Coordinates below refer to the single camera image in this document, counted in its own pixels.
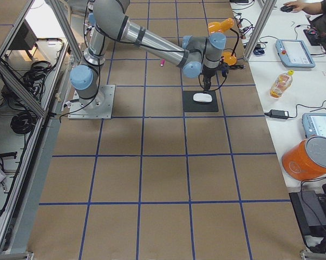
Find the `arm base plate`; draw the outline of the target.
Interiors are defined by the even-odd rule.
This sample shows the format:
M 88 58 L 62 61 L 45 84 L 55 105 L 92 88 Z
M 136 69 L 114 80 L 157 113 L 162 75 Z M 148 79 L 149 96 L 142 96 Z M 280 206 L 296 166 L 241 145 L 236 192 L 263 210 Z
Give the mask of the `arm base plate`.
M 86 106 L 89 101 L 80 99 L 76 91 L 74 91 L 75 99 L 70 106 L 68 118 L 71 120 L 109 120 L 112 117 L 115 85 L 101 85 L 96 98 L 91 104 Z

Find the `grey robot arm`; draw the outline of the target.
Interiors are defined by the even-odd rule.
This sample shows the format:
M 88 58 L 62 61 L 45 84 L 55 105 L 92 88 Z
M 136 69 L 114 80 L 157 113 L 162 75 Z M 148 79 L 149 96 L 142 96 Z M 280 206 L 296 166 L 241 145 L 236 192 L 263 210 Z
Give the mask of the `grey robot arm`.
M 131 21 L 126 15 L 128 6 L 129 1 L 93 1 L 91 16 L 95 30 L 83 52 L 84 62 L 103 65 L 107 40 L 131 44 L 174 64 L 187 78 L 201 79 L 203 90 L 192 94 L 192 104 L 212 104 L 211 79 L 221 69 L 226 44 L 223 30 L 210 31 L 208 37 L 184 36 L 178 46 Z

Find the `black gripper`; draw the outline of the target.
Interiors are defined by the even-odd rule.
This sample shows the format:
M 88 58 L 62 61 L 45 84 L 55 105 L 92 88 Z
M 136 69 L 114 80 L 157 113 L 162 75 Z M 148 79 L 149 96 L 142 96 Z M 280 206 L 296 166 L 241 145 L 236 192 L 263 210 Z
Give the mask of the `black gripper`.
M 208 93 L 211 88 L 211 79 L 215 76 L 216 69 L 215 68 L 203 68 L 203 92 Z

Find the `person's hand on mouse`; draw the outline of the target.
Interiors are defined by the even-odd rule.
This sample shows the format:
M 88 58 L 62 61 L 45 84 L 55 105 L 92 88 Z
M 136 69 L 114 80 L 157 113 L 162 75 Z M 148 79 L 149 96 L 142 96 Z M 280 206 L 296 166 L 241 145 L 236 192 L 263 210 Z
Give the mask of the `person's hand on mouse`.
M 299 12 L 302 11 L 307 6 L 307 3 L 299 2 L 299 1 L 291 1 L 291 2 L 284 3 L 284 6 L 292 8 L 293 12 Z

